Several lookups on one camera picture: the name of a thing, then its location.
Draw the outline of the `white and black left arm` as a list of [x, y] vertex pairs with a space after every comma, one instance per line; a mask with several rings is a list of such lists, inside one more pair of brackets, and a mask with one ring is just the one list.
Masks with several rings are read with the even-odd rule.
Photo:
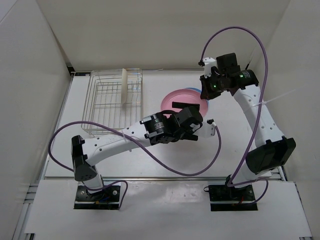
[[164, 110], [149, 115], [121, 132], [84, 139], [71, 139], [74, 179], [88, 187], [87, 194], [100, 200], [105, 194], [96, 165], [115, 155], [135, 148], [168, 144], [179, 140], [197, 141], [195, 132], [203, 126], [203, 117], [195, 106], [179, 112]]

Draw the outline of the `aluminium table frame rail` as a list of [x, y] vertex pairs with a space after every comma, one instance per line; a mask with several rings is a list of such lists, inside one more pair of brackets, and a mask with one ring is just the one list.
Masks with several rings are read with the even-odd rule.
[[270, 180], [283, 181], [283, 182], [287, 181], [286, 174], [282, 166], [272, 169], [270, 173], [271, 173], [271, 176], [269, 177]]

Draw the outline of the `cream plastic plate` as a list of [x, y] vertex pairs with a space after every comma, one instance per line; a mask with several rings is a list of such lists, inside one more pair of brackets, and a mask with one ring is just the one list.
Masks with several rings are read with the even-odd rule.
[[128, 72], [125, 68], [122, 69], [121, 74], [121, 105], [127, 102], [128, 95]]

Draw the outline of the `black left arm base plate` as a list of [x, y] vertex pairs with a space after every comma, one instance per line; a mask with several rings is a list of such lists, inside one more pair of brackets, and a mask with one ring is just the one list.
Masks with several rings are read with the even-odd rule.
[[115, 183], [99, 191], [89, 191], [83, 182], [78, 183], [75, 210], [117, 210], [120, 205], [121, 183]]

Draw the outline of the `pink plastic plate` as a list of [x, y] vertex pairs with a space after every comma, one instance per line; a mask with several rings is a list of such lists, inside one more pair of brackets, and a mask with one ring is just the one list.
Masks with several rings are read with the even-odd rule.
[[160, 105], [160, 110], [181, 111], [181, 109], [172, 108], [172, 102], [200, 104], [199, 112], [202, 117], [205, 117], [208, 112], [209, 102], [205, 99], [201, 99], [200, 95], [201, 93], [199, 92], [185, 88], [174, 90], [164, 97]]

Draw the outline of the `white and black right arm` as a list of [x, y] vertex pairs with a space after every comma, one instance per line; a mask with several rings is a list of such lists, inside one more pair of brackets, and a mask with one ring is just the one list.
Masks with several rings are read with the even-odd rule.
[[263, 174], [282, 167], [296, 148], [293, 138], [285, 137], [271, 113], [260, 99], [261, 88], [255, 73], [242, 70], [235, 53], [217, 58], [206, 57], [199, 62], [204, 68], [200, 77], [201, 99], [212, 100], [229, 92], [241, 107], [252, 130], [253, 139], [245, 150], [240, 167], [230, 175], [224, 193], [230, 200], [238, 199], [243, 187], [258, 180]]

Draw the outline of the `blue plastic plate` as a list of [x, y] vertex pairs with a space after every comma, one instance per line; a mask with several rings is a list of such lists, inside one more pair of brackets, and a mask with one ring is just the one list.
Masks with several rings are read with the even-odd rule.
[[201, 90], [198, 89], [198, 88], [194, 88], [194, 87], [186, 87], [185, 89], [188, 89], [188, 90], [193, 90], [193, 91], [196, 91], [198, 93], [201, 93]]

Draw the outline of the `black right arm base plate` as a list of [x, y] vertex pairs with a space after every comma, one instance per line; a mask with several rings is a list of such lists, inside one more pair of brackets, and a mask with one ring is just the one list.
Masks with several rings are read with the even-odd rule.
[[208, 185], [203, 188], [209, 194], [211, 212], [257, 211], [252, 185], [241, 188], [226, 185]]

